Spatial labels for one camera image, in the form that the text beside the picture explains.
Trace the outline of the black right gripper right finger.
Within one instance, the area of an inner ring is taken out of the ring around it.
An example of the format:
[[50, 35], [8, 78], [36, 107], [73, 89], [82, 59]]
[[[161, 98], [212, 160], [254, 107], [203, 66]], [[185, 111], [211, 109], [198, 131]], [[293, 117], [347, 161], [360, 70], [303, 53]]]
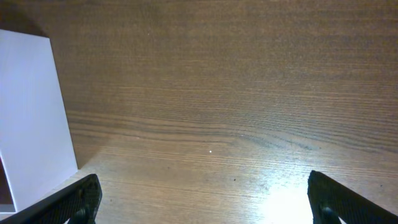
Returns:
[[315, 170], [308, 178], [307, 195], [313, 224], [397, 223], [397, 215]]

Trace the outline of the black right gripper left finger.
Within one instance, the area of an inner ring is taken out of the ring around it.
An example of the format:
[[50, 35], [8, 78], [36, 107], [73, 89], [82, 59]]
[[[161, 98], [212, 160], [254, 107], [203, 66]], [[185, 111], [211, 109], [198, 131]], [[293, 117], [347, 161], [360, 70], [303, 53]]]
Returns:
[[1, 220], [1, 224], [95, 224], [101, 199], [99, 178], [90, 174]]

